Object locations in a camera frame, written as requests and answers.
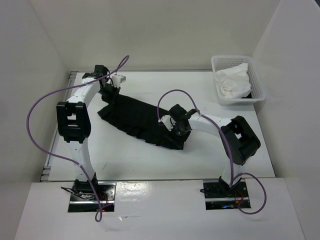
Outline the black skirt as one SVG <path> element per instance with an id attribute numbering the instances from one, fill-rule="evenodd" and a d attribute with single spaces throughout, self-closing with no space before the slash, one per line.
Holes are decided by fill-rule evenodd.
<path id="1" fill-rule="evenodd" d="M 178 136 L 159 125 L 156 106 L 121 94 L 115 100 L 107 95 L 102 95 L 101 99 L 108 105 L 98 111 L 98 115 L 118 130 L 148 144 L 171 150 L 184 149 L 190 134 Z"/>

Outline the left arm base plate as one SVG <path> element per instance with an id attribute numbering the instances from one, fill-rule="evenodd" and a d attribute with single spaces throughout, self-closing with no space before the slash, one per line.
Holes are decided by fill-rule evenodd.
<path id="1" fill-rule="evenodd" d="M 98 182 L 97 196 L 103 212 L 113 212 L 116 198 L 115 182 Z M 89 187 L 88 190 L 75 190 L 75 187 L 67 188 L 70 193 L 68 204 L 69 213 L 95 213 L 99 210 L 98 201 Z"/>

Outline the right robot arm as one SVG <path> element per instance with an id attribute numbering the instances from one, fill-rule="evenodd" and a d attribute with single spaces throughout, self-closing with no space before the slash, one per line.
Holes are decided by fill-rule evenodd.
<path id="1" fill-rule="evenodd" d="M 259 138 L 246 119 L 240 115 L 234 118 L 217 117 L 196 109 L 186 111 L 179 104 L 174 105 L 168 116 L 161 119 L 178 136 L 201 131 L 221 139 L 228 163 L 218 179 L 218 187 L 223 196 L 231 196 L 237 190 L 247 160 L 261 147 Z"/>

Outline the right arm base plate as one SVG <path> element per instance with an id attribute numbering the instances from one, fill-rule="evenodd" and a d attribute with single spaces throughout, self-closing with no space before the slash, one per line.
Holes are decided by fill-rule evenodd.
<path id="1" fill-rule="evenodd" d="M 243 209 L 250 209 L 250 199 L 246 182 L 241 180 L 230 191 L 223 191 L 223 186 L 218 180 L 203 182 L 199 190 L 204 195 L 206 210 L 233 210 L 238 205 Z"/>

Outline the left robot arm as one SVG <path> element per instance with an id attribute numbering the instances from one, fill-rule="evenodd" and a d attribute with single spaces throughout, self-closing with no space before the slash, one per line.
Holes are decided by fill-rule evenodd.
<path id="1" fill-rule="evenodd" d="M 97 93 L 110 94 L 114 101 L 121 89 L 121 83 L 126 81 L 125 76 L 117 73 L 99 79 L 108 73 L 105 66 L 96 65 L 94 72 L 83 75 L 82 86 L 68 100 L 56 105 L 58 133 L 67 143 L 72 160 L 76 162 L 74 165 L 79 167 L 70 192 L 82 199 L 93 200 L 100 193 L 88 147 L 92 126 L 87 107 Z"/>

